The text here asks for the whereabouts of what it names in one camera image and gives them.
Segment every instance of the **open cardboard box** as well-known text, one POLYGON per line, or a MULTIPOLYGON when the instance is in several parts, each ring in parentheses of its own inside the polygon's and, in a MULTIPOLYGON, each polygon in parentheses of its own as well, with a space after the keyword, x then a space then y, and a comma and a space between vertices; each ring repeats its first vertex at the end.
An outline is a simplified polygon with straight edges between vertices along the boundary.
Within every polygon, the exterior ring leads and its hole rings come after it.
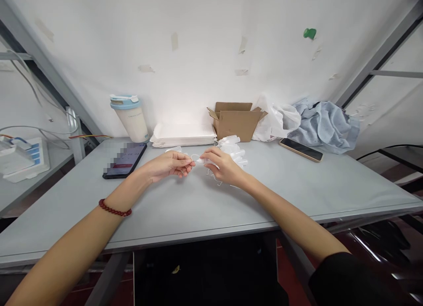
POLYGON ((241 142, 251 141, 257 123, 267 115, 259 107, 250 111, 251 107, 252 103, 216 102, 214 111, 207 108, 217 139, 236 134, 241 142))

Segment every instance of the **bracelet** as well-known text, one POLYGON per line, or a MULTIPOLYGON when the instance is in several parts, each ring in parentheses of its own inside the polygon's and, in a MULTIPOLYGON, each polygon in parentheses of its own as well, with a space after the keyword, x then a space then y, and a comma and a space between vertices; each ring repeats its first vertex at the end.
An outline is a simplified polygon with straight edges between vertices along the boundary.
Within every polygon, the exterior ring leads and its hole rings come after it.
POLYGON ((100 206, 100 208, 102 208, 102 209, 104 209, 104 210, 106 210, 110 213, 113 213, 115 215, 122 216, 122 217, 129 216, 132 213, 132 209, 129 209, 126 212, 122 212, 122 211, 114 210, 110 207, 107 207, 104 203, 104 199, 100 199, 100 201, 98 202, 98 205, 100 206))

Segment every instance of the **white plastic bag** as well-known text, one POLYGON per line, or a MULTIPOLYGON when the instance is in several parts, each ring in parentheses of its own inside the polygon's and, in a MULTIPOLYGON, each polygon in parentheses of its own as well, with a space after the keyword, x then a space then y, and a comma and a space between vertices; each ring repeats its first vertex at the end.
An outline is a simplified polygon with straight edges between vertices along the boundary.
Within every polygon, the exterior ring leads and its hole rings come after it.
POLYGON ((271 142, 277 138, 286 138, 300 126, 301 115, 290 104, 275 104, 270 102, 266 94, 261 94, 256 106, 268 114, 257 124, 253 140, 271 142))

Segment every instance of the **black smartphone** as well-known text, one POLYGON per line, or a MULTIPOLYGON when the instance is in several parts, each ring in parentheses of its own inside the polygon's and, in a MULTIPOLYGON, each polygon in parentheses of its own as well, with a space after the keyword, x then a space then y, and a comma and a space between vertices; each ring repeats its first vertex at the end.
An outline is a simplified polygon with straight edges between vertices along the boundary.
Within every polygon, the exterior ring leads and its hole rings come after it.
POLYGON ((128 177, 137 166, 144 154, 147 145, 144 143, 128 143, 123 153, 120 153, 115 162, 110 164, 110 168, 103 174, 104 179, 116 179, 128 177))
POLYGON ((315 149, 312 149, 308 146, 297 143, 296 141, 292 141, 289 138, 283 138, 279 142, 279 145, 316 163, 319 163, 323 158, 323 154, 321 152, 316 151, 315 149))

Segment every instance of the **hand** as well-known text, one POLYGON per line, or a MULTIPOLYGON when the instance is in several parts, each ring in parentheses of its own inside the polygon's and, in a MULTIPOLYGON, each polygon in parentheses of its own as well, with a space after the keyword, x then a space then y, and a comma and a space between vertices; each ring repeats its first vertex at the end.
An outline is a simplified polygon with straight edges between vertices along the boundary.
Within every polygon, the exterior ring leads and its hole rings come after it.
POLYGON ((208 158, 219 167, 217 168, 214 164, 204 164, 204 167, 213 172, 217 180, 239 188, 242 188, 248 180, 249 175, 232 160, 230 155, 215 146, 205 150, 200 158, 208 158))
POLYGON ((145 163, 138 170, 142 171, 152 183, 156 183, 169 175, 186 177, 193 166, 195 162, 188 155, 168 151, 145 163))

